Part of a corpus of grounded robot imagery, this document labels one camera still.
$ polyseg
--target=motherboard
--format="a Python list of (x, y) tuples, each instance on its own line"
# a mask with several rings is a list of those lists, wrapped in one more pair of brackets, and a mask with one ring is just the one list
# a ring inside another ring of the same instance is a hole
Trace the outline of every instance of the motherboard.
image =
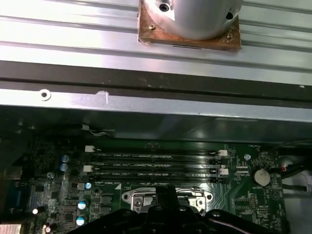
[(277, 159), (249, 144), (38, 139), (23, 159), (27, 212), (40, 213), (26, 233), (67, 233), (120, 208), (147, 212), (166, 185), (201, 215), (221, 209), (284, 233)]

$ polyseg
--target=silver metal cylinder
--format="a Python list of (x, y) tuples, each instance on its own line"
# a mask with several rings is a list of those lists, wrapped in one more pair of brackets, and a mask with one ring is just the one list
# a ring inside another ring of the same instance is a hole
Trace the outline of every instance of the silver metal cylinder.
[(234, 22), (243, 0), (144, 0), (155, 23), (190, 40), (215, 38)]

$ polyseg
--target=black cable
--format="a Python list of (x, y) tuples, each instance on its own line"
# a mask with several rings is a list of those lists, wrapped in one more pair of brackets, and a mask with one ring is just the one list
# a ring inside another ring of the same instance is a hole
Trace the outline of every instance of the black cable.
[(302, 185), (283, 184), (283, 189), (294, 190), (294, 191), (302, 191), (302, 192), (307, 192), (308, 191), (307, 187), (306, 186), (302, 186)]
[(306, 169), (305, 162), (290, 164), (286, 167), (287, 171), (281, 173), (282, 179), (294, 176)]
[(272, 153), (274, 153), (274, 151), (276, 151), (277, 149), (281, 148), (281, 147), (284, 147), (284, 146), (287, 146), (287, 145), (293, 145), (293, 144), (299, 144), (299, 143), (305, 143), (305, 142), (312, 142), (312, 139), (305, 139), (305, 140), (292, 140), (292, 141), (287, 141), (287, 142), (284, 142), (282, 144), (279, 144), (275, 147), (273, 147), (272, 149), (270, 149), (268, 151), (268, 155), (270, 156)]

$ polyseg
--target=green circuit board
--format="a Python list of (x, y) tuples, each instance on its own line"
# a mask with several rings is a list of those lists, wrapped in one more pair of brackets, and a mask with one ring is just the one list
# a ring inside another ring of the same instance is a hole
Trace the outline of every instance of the green circuit board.
[[(175, 185), (210, 192), (213, 199), (207, 211), (222, 209), (283, 233), (286, 215), (280, 175), (271, 173), (265, 187), (253, 180), (257, 168), (278, 168), (277, 156), (268, 156), (264, 149), (207, 142), (40, 140), (29, 158), (36, 171), (28, 209), (46, 205), (44, 222), (57, 222), (56, 233), (66, 233), (77, 227), (79, 216), (90, 222), (120, 208), (129, 209), (122, 199), (128, 191)], [(59, 169), (64, 155), (70, 159), (65, 172)], [(55, 176), (47, 179), (48, 172)], [(88, 206), (79, 210), (82, 200)]]

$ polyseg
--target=gray metal frame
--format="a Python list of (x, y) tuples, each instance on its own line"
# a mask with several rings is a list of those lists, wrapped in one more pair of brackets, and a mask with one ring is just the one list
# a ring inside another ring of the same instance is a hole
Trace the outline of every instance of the gray metal frame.
[(237, 53), (139, 43), (137, 3), (8, 1), (0, 60), (312, 85), (311, 1), (244, 1)]

